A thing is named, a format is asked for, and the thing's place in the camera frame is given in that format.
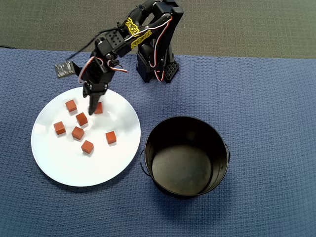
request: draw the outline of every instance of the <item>white plate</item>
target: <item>white plate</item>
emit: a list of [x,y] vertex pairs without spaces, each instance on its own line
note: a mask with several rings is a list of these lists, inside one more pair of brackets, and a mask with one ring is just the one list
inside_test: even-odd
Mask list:
[[[77,110],[68,112],[65,103],[74,100]],[[108,181],[121,173],[133,160],[140,142],[140,123],[133,107],[119,94],[107,90],[99,102],[103,114],[89,116],[89,96],[82,87],[68,90],[51,100],[37,117],[31,136],[36,163],[50,178],[70,186],[91,186]],[[76,115],[84,112],[88,124],[80,126]],[[54,123],[62,121],[66,133],[57,135]],[[71,133],[84,129],[80,141]],[[105,134],[114,131],[116,144],[108,145]],[[82,151],[85,140],[92,142],[91,154]]]

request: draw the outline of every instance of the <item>blue tablecloth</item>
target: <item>blue tablecloth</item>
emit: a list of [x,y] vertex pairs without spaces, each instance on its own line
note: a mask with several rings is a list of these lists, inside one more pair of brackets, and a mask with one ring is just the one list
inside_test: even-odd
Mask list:
[[[30,144],[41,109],[79,86],[55,75],[68,55],[0,50],[1,237],[316,236],[316,60],[176,56],[180,71],[165,84],[144,83],[127,55],[130,73],[110,89],[139,116],[139,151],[114,179],[76,188],[42,173]],[[232,153],[222,183],[191,200],[162,194],[138,163],[154,125],[176,115],[215,127]]]

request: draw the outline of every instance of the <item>black robotic arm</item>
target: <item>black robotic arm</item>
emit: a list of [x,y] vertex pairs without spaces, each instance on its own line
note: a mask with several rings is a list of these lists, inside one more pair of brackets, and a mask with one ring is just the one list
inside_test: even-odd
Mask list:
[[[151,13],[154,18],[143,26]],[[147,0],[131,11],[123,24],[118,23],[117,28],[94,39],[95,49],[83,68],[66,61],[55,65],[57,76],[78,76],[83,84],[83,96],[90,96],[90,115],[108,89],[115,71],[127,72],[119,65],[118,56],[123,57],[135,47],[138,47],[137,71],[143,80],[149,82],[156,77],[170,83],[179,70],[170,42],[182,15],[182,9],[173,0]]]

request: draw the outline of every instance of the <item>wooden cube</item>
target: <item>wooden cube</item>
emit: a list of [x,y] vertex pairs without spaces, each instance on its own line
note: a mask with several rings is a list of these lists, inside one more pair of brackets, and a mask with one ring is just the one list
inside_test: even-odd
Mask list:
[[84,115],[84,113],[76,115],[77,121],[80,124],[80,126],[86,124],[88,122],[87,117]]
[[83,145],[81,146],[81,149],[84,152],[87,152],[88,154],[90,154],[93,150],[93,144],[91,142],[85,141]]
[[80,140],[82,136],[84,135],[84,130],[82,128],[75,127],[71,134],[74,138],[77,138],[78,140]]
[[106,133],[105,135],[106,135],[106,137],[107,137],[108,144],[111,144],[111,143],[117,141],[117,137],[115,136],[114,131],[108,132],[108,133]]
[[97,108],[94,111],[95,114],[102,114],[103,113],[103,109],[102,109],[102,102],[99,102],[97,105]]
[[77,109],[77,106],[76,106],[74,100],[68,101],[65,104],[66,104],[69,112],[75,111]]
[[55,131],[57,135],[66,132],[63,122],[57,122],[54,124]]

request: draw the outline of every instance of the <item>yellow sticker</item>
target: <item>yellow sticker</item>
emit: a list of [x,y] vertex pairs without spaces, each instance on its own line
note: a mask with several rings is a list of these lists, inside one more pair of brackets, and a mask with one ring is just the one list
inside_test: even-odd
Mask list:
[[139,45],[141,42],[143,42],[146,38],[148,38],[151,35],[152,35],[152,32],[150,30],[148,30],[141,37],[137,38],[137,40],[134,40],[130,47],[135,48],[137,45]]
[[139,32],[139,29],[138,29],[138,26],[136,26],[134,23],[133,23],[133,20],[131,18],[128,17],[125,25],[128,26],[128,30],[130,31],[130,33],[132,35],[136,34]]

